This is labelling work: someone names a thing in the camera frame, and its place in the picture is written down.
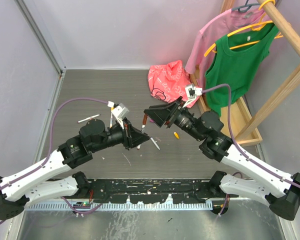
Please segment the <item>brown pen cap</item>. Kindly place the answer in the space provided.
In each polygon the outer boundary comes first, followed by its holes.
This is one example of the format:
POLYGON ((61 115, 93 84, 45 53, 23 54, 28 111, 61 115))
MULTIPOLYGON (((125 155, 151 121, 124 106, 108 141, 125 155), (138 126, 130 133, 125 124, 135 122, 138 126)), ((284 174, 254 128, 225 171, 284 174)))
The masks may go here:
POLYGON ((148 116, 145 114, 145 115, 143 116, 143 120, 142 120, 142 124, 143 124, 143 125, 146 125, 146 124, 147 124, 147 119, 148 119, 148 116))

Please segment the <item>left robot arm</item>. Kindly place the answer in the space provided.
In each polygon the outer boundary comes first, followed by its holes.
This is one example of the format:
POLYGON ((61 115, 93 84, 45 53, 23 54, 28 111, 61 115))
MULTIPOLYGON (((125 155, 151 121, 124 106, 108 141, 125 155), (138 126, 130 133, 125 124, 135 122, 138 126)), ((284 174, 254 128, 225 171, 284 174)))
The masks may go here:
POLYGON ((122 144, 129 150, 150 140, 141 130, 124 118, 106 128, 100 119, 92 119, 80 128, 79 134, 61 144, 43 160, 8 177, 0 176, 0 220, 22 213, 25 207, 58 198, 85 198, 91 185, 81 171, 57 181, 50 179, 92 160, 92 154, 122 144))

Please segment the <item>brown marker pen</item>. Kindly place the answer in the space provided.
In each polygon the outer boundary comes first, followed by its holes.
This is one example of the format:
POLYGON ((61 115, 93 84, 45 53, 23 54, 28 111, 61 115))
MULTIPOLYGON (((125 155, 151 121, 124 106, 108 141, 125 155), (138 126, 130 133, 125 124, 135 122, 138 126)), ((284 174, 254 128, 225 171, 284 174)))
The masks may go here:
MULTIPOLYGON (((144 132, 145 132, 145 127, 146 127, 146 125, 143 124, 142 127, 141 127, 141 133, 144 133, 144 132)), ((141 144, 139 144, 139 145, 137 146, 137 150, 140 150, 140 148, 141 148, 141 144)))

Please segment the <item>yellow pen cap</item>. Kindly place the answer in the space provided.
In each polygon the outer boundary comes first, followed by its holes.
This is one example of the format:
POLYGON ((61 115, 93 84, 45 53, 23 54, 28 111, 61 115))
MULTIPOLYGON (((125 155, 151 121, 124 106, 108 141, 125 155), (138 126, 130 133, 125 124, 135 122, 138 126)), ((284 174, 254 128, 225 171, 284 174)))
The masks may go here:
POLYGON ((173 134, 174 134, 174 136, 175 136, 177 139, 180 138, 177 132, 174 132, 173 134))

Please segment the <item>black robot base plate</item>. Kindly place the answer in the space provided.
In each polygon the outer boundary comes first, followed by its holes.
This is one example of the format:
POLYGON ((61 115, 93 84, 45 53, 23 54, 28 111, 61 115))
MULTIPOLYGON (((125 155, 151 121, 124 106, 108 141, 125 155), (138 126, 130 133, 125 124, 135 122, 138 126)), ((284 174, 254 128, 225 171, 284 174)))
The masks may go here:
POLYGON ((84 190, 66 199, 89 199, 94 203, 163 204, 172 197, 174 204, 205 203, 226 194, 214 191, 204 179, 89 179, 84 190))

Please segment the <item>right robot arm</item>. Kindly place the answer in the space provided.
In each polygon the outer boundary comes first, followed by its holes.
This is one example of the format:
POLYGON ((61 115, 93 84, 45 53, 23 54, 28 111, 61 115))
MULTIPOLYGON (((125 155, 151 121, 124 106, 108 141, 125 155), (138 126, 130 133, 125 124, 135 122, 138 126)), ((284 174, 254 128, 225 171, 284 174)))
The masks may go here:
POLYGON ((199 149, 207 158, 251 178, 244 180, 216 171, 209 181, 210 193, 215 197, 228 194, 258 201, 277 216, 293 221, 300 207, 300 173, 281 171, 250 154, 222 133, 224 124, 215 111, 205 111, 195 117, 183 104, 179 97, 171 103, 150 106, 144 113, 159 127, 176 125, 201 142, 199 149))

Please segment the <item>yellow marker pen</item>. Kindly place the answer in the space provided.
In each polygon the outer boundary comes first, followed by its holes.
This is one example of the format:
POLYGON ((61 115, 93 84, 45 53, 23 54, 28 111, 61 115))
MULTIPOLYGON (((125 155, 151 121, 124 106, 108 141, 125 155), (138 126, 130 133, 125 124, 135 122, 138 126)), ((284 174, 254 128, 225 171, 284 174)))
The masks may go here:
POLYGON ((113 126, 113 110, 114 110, 114 107, 111 107, 111 110, 110 110, 109 128, 111 128, 111 127, 113 126))

